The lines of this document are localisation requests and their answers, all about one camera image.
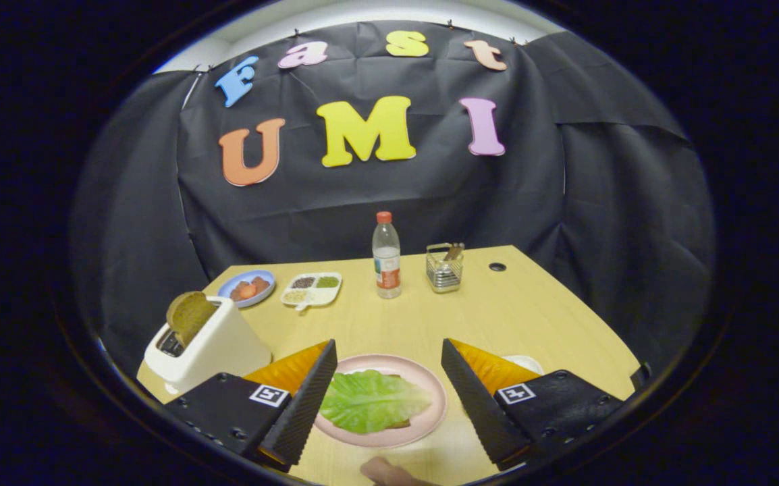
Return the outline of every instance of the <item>blue plate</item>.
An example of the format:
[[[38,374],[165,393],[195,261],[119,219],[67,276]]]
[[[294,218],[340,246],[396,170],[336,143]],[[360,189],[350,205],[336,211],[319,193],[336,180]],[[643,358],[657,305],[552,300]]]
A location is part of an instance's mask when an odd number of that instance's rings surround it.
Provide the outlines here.
[[[273,293],[273,289],[275,289],[275,277],[273,277],[273,274],[271,271],[266,270],[252,270],[247,271],[246,273],[241,273],[238,276],[233,277],[233,279],[228,280],[225,282],[225,284],[219,289],[219,296],[226,296],[226,298],[230,298],[230,292],[233,292],[233,290],[238,286],[242,280],[246,280],[248,282],[251,282],[254,277],[260,277],[261,279],[266,280],[269,282],[269,287],[267,287],[266,290],[263,290],[263,292],[260,292],[256,296],[253,296],[253,298],[247,298],[245,300],[235,300],[233,301],[236,307],[244,308],[249,307],[250,305],[257,304],[257,302],[262,301],[263,299],[268,298],[268,296]]]

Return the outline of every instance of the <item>black cloth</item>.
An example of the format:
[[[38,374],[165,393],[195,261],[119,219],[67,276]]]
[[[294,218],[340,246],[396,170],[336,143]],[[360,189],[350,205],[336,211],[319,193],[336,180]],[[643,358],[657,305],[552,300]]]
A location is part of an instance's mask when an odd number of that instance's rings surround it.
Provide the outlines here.
[[[394,30],[423,33],[429,53],[390,55],[384,39]],[[478,39],[501,50],[506,71],[476,61],[464,42]],[[327,61],[278,68],[307,41],[328,43]],[[253,87],[225,108],[216,81],[250,55],[259,57]],[[348,101],[365,119],[390,95],[411,100],[417,156],[372,152],[322,166],[318,107]],[[497,104],[506,154],[468,151],[466,97]],[[275,173],[228,184],[220,136],[249,129],[253,166],[263,154],[254,129],[275,117],[285,119]],[[516,46],[423,22],[322,28],[206,74],[153,76],[112,117],[86,166],[72,220],[78,298],[131,375],[177,293],[229,265],[370,256],[379,210],[393,212],[403,254],[450,240],[517,246],[654,373],[692,338],[711,277],[713,219],[692,144],[639,81],[571,33]]]

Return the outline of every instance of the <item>pink plate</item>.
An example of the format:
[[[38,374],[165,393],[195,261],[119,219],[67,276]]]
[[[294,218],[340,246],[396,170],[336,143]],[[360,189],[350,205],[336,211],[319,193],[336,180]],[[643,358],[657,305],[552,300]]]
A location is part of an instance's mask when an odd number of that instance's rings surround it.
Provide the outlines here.
[[[419,363],[412,362],[401,356],[391,354],[362,354],[338,362],[337,373],[353,373],[374,369],[384,375],[399,375],[417,387],[423,388],[432,395],[432,404],[423,412],[410,418],[410,427],[403,429],[387,429],[379,433],[358,434],[349,433],[335,427],[332,422],[318,413],[315,426],[333,439],[353,446],[389,448],[404,446],[420,440],[438,427],[446,415],[446,390],[435,373]]]

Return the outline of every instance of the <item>finger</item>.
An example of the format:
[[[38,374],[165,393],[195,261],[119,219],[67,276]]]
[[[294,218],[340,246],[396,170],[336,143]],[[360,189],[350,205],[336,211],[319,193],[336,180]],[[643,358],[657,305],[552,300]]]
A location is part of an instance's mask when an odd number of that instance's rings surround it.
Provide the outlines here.
[[[408,471],[387,462],[386,459],[371,458],[360,466],[360,473],[379,486],[434,486],[411,476]]]

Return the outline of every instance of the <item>white tray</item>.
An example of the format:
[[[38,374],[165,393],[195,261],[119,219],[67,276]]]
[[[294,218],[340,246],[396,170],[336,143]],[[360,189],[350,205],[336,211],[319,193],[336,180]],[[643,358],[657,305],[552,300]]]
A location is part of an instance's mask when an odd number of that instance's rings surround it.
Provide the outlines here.
[[[306,289],[295,289],[294,282],[299,279],[306,279],[307,277],[313,277],[315,279],[312,282],[312,286]],[[334,287],[325,287],[322,289],[317,288],[318,281],[321,277],[336,277],[338,279],[338,285]],[[285,305],[295,305],[296,310],[302,311],[304,308],[310,305],[327,305],[333,302],[338,295],[338,290],[341,289],[341,273],[337,271],[322,271],[321,273],[301,273],[290,280],[288,286],[281,291],[281,302]],[[306,298],[302,302],[292,302],[287,299],[288,292],[306,292]]]

